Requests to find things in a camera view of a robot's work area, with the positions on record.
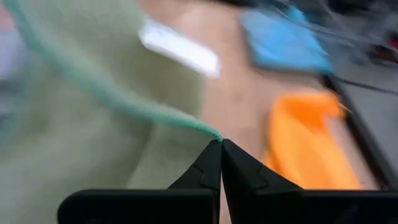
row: green cloth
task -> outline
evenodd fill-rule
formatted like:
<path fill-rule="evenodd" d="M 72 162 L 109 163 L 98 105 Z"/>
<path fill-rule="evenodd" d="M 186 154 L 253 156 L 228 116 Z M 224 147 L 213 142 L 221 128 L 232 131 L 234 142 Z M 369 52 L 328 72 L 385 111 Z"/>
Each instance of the green cloth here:
<path fill-rule="evenodd" d="M 0 223 L 56 223 L 80 189 L 166 189 L 221 136 L 206 77 L 145 49 L 132 0 L 4 0 L 30 49 L 0 150 Z"/>

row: white tag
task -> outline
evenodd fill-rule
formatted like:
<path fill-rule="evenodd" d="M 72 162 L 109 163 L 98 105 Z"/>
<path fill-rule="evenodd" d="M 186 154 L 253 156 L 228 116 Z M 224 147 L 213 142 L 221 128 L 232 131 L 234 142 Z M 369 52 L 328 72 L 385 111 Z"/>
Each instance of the white tag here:
<path fill-rule="evenodd" d="M 177 31 L 147 19 L 139 31 L 142 44 L 149 50 L 174 59 L 181 64 L 212 78 L 220 76 L 217 54 Z"/>

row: teal fabric edge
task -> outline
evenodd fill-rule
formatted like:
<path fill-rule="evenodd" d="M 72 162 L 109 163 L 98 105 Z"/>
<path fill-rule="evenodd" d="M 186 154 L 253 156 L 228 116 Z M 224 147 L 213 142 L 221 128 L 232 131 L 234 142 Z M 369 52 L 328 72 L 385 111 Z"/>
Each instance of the teal fabric edge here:
<path fill-rule="evenodd" d="M 89 94 L 93 95 L 95 98 L 99 99 L 105 105 L 108 105 L 110 108 L 114 108 L 123 113 L 128 114 L 131 117 L 142 118 L 150 121 L 155 121 L 158 123 L 169 124 L 172 126 L 180 126 L 183 128 L 196 129 L 203 133 L 207 133 L 212 135 L 217 141 L 222 141 L 223 137 L 218 133 L 217 130 L 207 126 L 205 123 L 201 122 L 196 118 L 185 119 L 179 118 L 170 113 L 160 113 L 158 111 L 152 111 L 147 109 L 140 109 L 136 107 L 131 102 L 124 102 L 124 100 L 115 95 L 112 89 L 107 88 L 106 86 L 100 85 L 90 78 L 82 77 L 78 75 L 78 71 L 75 69 L 69 69 L 68 66 L 64 63 L 64 60 L 60 59 L 57 54 L 51 52 L 49 49 L 46 49 L 44 45 L 41 43 L 39 37 L 36 35 L 29 20 L 26 18 L 24 13 L 21 11 L 20 6 L 17 0 L 2 0 L 5 8 L 12 12 L 14 22 L 16 22 L 17 27 L 23 27 L 23 29 L 19 29 L 25 43 L 28 45 L 28 48 L 37 50 L 39 53 L 42 53 L 44 57 L 56 65 L 61 71 L 63 71 L 63 75 L 68 80 L 77 83 L 81 88 L 86 90 Z M 24 91 L 21 93 L 21 96 L 26 96 L 29 91 L 30 78 L 22 84 L 24 87 Z M 12 125 L 8 125 L 8 130 L 11 130 Z"/>

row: black cable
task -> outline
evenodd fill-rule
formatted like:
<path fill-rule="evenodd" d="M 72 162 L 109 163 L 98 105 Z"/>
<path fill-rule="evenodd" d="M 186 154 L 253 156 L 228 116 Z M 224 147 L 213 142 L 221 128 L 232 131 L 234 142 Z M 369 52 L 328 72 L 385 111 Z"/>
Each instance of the black cable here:
<path fill-rule="evenodd" d="M 367 84 L 363 84 L 363 83 L 358 83 L 358 82 L 354 82 L 354 81 L 351 81 L 351 80 L 346 80 L 344 78 L 340 78 L 340 77 L 337 77 L 337 76 L 335 76 L 335 77 L 336 77 L 336 79 L 339 82 L 342 82 L 342 83 L 347 84 L 347 85 L 357 86 L 357 87 L 365 88 L 365 89 L 368 89 L 368 90 L 374 90 L 374 91 L 379 91 L 379 92 L 382 92 L 382 93 L 388 93 L 388 94 L 391 94 L 391 95 L 398 96 L 398 92 L 397 91 L 386 90 L 386 89 L 379 88 L 379 87 L 376 87 L 376 86 L 367 85 Z"/>

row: light green fabric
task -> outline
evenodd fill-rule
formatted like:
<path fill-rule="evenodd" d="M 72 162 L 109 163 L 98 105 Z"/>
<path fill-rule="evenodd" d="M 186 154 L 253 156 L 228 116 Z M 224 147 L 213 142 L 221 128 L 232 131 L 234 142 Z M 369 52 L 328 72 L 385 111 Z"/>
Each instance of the light green fabric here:
<path fill-rule="evenodd" d="M 30 48 L 0 149 L 0 223 L 56 223 L 80 189 L 166 189 L 218 133 L 206 78 L 146 50 L 131 0 L 4 0 Z"/>

